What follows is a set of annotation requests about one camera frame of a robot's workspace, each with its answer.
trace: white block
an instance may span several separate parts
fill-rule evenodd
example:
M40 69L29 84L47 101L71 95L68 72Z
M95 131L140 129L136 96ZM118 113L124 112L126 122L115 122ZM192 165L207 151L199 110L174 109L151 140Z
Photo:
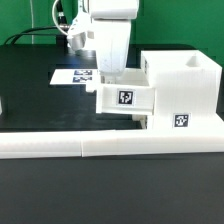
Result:
M222 68L201 52L143 51L141 67L156 90L153 128L173 128L175 115L206 127L216 114Z
M1 97L0 97L0 115L2 114L2 100L1 100Z
M81 155L80 132L0 133L0 158Z

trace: black tabletop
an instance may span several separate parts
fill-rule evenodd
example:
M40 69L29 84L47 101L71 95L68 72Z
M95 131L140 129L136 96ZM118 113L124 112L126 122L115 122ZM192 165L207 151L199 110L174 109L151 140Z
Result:
M129 67L145 47L130 48ZM0 58L2 132L136 128L129 116L90 115L95 96L81 87L49 87L56 67L95 59L46 45L2 46ZM0 160L0 223L222 224L223 189L223 153Z

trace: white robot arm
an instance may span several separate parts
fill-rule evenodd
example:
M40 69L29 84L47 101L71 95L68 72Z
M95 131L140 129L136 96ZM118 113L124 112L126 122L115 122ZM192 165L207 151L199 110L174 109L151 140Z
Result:
M131 19L137 17L139 0L85 0L84 5L93 19L100 74L120 76L126 67Z

